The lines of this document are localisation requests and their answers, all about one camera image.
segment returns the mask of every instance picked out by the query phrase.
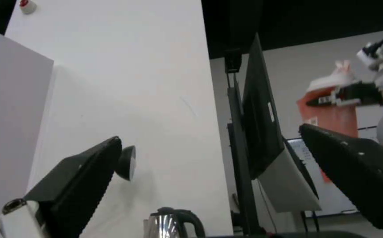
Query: white wall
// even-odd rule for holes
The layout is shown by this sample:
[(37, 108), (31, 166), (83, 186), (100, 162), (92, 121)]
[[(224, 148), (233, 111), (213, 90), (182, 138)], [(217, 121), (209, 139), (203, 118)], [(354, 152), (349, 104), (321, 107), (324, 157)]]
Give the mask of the white wall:
[[(366, 70), (365, 66), (356, 59), (355, 53), (367, 42), (374, 42), (381, 38), (383, 38), (383, 32), (377, 32), (264, 51), (265, 63), (270, 77), (281, 131), (286, 138), (299, 137), (298, 129), (299, 125), (302, 124), (302, 120), (296, 101), (304, 95), (310, 81), (330, 74), (335, 69), (335, 61), (345, 59), (351, 61), (351, 68), (357, 77), (365, 81), (371, 80), (373, 73)], [(241, 70), (240, 73), (237, 74), (241, 92), (243, 92), (244, 89), (247, 60), (248, 55), (243, 55)], [(236, 193), (236, 187), (228, 132), (226, 130), (226, 125), (230, 122), (231, 116), (226, 96), (227, 81), (224, 73), (223, 58), (211, 60), (211, 73), (214, 84), (228, 194), (231, 195), (232, 193)], [(358, 108), (358, 127), (377, 125), (382, 115), (383, 107), (371, 106)], [(255, 193), (259, 223), (268, 231), (273, 231), (267, 214), (267, 208), (264, 206), (256, 183), (253, 184), (253, 190)], [(291, 213), (278, 214), (273, 210), (270, 204), (268, 204), (268, 207), (274, 217), (279, 232), (303, 229), (298, 216), (293, 216)], [(383, 237), (383, 230), (375, 229), (362, 216), (321, 218), (320, 224), (322, 230), (345, 230), (364, 235), (368, 238)]]

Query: whiteboard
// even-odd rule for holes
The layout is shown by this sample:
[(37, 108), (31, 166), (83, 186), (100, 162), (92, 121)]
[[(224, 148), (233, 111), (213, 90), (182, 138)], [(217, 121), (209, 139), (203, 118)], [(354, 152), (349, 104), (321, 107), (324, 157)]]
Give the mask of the whiteboard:
[[(358, 134), (361, 138), (377, 141), (376, 127), (360, 128)], [(323, 176), (320, 167), (312, 157), (309, 149), (305, 146), (303, 140), (301, 138), (296, 138), (287, 141), (290, 143), (300, 160), (303, 161), (303, 164), (306, 166), (306, 169), (314, 182), (322, 208), (321, 211), (315, 211), (315, 214), (317, 216), (327, 216), (357, 212), (358, 210), (352, 202), (350, 202), (350, 200), (331, 181), (329, 181), (326, 176)], [(311, 211), (305, 211), (305, 214), (306, 217), (310, 217)]]

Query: white panel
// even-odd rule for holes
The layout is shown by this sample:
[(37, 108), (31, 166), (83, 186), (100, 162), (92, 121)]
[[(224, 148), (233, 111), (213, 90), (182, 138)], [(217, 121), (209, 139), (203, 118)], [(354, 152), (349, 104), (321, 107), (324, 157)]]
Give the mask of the white panel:
[(27, 189), (52, 66), (0, 35), (0, 212)]
[(232, 234), (200, 1), (37, 0), (6, 36), (59, 65), (30, 185), (113, 135), (136, 145), (132, 182), (113, 177), (83, 237), (141, 237), (162, 206)]

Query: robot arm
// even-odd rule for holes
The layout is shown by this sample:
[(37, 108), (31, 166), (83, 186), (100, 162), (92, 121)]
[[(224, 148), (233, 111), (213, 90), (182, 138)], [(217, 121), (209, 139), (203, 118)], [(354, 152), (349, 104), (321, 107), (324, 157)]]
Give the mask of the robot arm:
[(367, 44), (356, 55), (367, 66), (375, 71), (372, 83), (361, 81), (337, 87), (331, 94), (324, 95), (307, 102), (308, 106), (346, 106), (383, 105), (383, 40), (375, 44)]

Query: screw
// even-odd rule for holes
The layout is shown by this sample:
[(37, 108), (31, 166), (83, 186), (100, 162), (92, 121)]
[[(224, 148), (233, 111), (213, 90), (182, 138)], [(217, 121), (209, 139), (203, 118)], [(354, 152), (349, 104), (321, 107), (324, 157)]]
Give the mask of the screw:
[(12, 201), (9, 201), (7, 202), (4, 207), (2, 208), (2, 213), (4, 215), (10, 213), (10, 212), (13, 212), (15, 211), (16, 209), (24, 206), (24, 205), (27, 205), (27, 202), (22, 199), (22, 198), (17, 198), (17, 199), (14, 199)]

